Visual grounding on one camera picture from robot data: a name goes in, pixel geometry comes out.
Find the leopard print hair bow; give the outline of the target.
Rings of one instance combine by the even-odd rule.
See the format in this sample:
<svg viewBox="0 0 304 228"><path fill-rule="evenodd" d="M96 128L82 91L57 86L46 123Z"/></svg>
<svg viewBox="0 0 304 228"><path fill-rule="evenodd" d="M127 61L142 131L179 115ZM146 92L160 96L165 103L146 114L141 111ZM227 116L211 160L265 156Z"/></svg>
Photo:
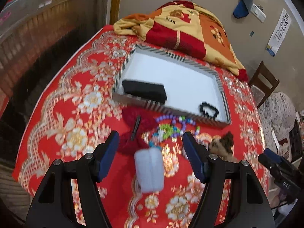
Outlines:
<svg viewBox="0 0 304 228"><path fill-rule="evenodd" d="M232 153L228 152L219 139L212 139L209 146L210 153L216 154L222 160L227 162L238 163L238 159L235 158Z"/></svg>

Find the brown hair scrunchie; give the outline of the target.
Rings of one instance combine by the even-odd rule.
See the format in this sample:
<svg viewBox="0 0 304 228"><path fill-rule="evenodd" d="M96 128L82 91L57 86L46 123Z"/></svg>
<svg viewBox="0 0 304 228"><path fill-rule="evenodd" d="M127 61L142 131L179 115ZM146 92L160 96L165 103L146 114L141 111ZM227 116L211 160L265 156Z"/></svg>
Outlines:
<svg viewBox="0 0 304 228"><path fill-rule="evenodd" d="M228 131L222 138L219 140L223 147L228 153L232 153L232 148L234 146L233 134Z"/></svg>

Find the light blue fluffy hairband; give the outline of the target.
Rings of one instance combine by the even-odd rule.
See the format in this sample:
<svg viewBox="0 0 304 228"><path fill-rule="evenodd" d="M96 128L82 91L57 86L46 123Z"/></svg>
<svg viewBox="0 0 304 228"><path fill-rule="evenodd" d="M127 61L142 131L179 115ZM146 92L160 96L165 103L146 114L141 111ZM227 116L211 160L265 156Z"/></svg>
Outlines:
<svg viewBox="0 0 304 228"><path fill-rule="evenodd" d="M163 156L158 148L138 150L134 154L135 170L143 194L160 192L164 188Z"/></svg>

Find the red velvet hair bow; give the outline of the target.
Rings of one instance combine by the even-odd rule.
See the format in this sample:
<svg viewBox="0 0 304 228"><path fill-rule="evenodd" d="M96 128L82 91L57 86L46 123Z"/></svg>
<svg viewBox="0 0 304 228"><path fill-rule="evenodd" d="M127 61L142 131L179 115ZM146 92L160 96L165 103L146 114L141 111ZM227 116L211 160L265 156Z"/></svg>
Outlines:
<svg viewBox="0 0 304 228"><path fill-rule="evenodd" d="M148 149L148 143L142 139L142 134L154 130L158 123L145 109L139 107L125 107L122 119L130 131L120 135L118 152L124 155L134 155L138 150Z"/></svg>

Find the black hair scrunchie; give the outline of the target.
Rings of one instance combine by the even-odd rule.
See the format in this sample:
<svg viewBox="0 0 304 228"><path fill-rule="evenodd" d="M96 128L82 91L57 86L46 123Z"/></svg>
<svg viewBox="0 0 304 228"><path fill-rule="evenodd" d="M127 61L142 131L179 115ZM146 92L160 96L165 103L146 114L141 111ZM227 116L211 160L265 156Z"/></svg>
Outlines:
<svg viewBox="0 0 304 228"><path fill-rule="evenodd" d="M219 110L215 106L207 102L202 102L200 104L199 112L202 116L207 117L208 119L211 120L215 120L219 115Z"/></svg>

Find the black wide headband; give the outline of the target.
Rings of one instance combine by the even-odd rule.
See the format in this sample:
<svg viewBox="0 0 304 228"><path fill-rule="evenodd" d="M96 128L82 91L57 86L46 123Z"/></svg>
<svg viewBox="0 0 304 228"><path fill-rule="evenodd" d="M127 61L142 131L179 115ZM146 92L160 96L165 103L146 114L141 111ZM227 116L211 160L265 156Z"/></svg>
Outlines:
<svg viewBox="0 0 304 228"><path fill-rule="evenodd" d="M123 80L122 87L125 94L159 102L161 104L165 104L167 101L167 95L163 84Z"/></svg>

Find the floral fabric pile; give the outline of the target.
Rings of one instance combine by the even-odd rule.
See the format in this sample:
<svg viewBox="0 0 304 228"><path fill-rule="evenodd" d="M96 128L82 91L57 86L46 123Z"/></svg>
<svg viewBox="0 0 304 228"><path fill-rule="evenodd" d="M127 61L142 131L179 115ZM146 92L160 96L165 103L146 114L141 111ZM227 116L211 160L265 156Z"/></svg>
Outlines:
<svg viewBox="0 0 304 228"><path fill-rule="evenodd" d="M265 147L284 157L292 159L289 132L294 128L296 111L292 100L283 92L272 93L258 108Z"/></svg>

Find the red floral bedspread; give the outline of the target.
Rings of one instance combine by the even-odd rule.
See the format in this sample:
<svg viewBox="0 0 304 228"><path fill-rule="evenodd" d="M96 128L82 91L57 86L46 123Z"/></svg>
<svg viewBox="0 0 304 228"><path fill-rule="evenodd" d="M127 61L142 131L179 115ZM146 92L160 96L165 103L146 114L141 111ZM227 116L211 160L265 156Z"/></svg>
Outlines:
<svg viewBox="0 0 304 228"><path fill-rule="evenodd" d="M34 195L51 163L79 159L104 142L113 130L128 131L123 106L111 98L115 75L137 43L103 27L67 61L43 91L25 129L13 178ZM268 171L258 162L265 142L260 117L245 82L220 67L232 118L224 129L200 125L199 140L210 142L233 134L234 156L251 164L262 187L268 190ZM197 208L203 185L181 153L181 138L161 144L164 190L142 194L134 159L117 154L108 176L98 184L102 203L113 227L187 227Z"/></svg>

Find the wooden chair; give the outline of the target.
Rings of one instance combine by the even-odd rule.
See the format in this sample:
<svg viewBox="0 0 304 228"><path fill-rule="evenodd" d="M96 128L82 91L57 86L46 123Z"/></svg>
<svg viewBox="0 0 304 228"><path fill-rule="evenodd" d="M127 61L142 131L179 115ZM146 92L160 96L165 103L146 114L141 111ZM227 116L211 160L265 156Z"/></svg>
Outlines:
<svg viewBox="0 0 304 228"><path fill-rule="evenodd" d="M249 81L249 87L257 108L269 98L279 83L279 79L277 79L266 67L264 62L261 61L256 72Z"/></svg>

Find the striped cardboard box tray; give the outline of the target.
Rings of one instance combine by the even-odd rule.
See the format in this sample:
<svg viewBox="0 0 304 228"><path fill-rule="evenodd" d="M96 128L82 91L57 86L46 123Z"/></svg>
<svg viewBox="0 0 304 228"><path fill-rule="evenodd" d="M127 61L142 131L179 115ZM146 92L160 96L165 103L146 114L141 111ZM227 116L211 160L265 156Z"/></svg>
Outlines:
<svg viewBox="0 0 304 228"><path fill-rule="evenodd" d="M160 104L125 94L123 80L163 84L167 101ZM228 101L217 71L176 52L167 52L150 46L137 44L126 56L115 77L112 99L155 112L185 116L219 128L231 124ZM215 120L200 114L199 106L202 102L207 102L219 110Z"/></svg>

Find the red yellow folded blanket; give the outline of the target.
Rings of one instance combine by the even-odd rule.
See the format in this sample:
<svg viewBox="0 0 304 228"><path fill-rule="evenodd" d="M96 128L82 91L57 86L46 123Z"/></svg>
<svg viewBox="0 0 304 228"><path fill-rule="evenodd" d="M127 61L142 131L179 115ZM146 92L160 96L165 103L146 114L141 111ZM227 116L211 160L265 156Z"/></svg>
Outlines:
<svg viewBox="0 0 304 228"><path fill-rule="evenodd" d="M172 1L150 14L134 13L115 22L113 30L217 65L248 81L221 21L195 3Z"/></svg>

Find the wooden slatted radiator cover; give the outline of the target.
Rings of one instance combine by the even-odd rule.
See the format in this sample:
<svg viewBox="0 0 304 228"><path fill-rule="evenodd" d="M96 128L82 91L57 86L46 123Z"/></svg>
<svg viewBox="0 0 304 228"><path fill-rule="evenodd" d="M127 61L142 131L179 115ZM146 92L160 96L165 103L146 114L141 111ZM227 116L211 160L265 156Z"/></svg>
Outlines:
<svg viewBox="0 0 304 228"><path fill-rule="evenodd" d="M1 116L29 116L68 58L101 27L98 0L55 0L1 34Z"/></svg>

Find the eye chart wall poster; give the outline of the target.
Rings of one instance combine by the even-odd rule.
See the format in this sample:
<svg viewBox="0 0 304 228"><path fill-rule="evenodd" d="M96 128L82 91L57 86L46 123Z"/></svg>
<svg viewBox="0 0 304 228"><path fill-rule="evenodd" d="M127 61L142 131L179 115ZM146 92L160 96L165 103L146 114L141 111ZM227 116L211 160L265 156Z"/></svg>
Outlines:
<svg viewBox="0 0 304 228"><path fill-rule="evenodd" d="M271 34L271 37L268 41L266 50L269 54L274 57L279 50L285 36L289 30L290 25L292 24L291 17L285 9L282 10L279 21Z"/></svg>

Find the white wall switch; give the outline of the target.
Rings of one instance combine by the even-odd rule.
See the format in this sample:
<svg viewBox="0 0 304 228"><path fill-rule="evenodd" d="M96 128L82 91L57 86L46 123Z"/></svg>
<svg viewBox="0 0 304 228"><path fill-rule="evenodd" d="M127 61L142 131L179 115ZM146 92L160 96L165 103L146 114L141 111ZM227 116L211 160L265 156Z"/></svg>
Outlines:
<svg viewBox="0 0 304 228"><path fill-rule="evenodd" d="M250 12L261 22L264 23L266 19L266 15L263 13L263 11L256 6L255 4L252 5Z"/></svg>

